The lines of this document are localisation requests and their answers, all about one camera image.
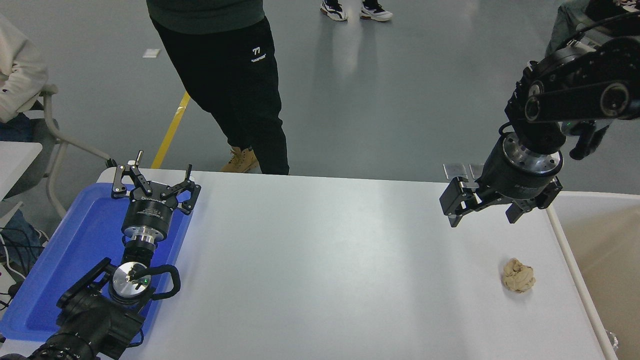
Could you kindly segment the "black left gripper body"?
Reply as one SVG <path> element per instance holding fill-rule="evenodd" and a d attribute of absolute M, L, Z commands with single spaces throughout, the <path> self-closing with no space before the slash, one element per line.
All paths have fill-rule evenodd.
<path fill-rule="evenodd" d="M 142 189 L 135 189 L 129 195 L 130 204 L 126 210 L 121 232 L 132 237 L 138 228 L 150 228 L 155 237 L 166 237 L 169 232 L 174 210 L 178 207 L 175 194 L 162 199 L 160 194 L 148 195 Z"/>

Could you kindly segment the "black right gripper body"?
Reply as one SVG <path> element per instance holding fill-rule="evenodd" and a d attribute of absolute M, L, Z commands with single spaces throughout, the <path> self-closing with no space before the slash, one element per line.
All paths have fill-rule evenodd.
<path fill-rule="evenodd" d="M 512 199 L 532 199 L 562 169 L 562 153 L 537 153 L 519 139 L 499 139 L 483 165 L 478 181 Z"/>

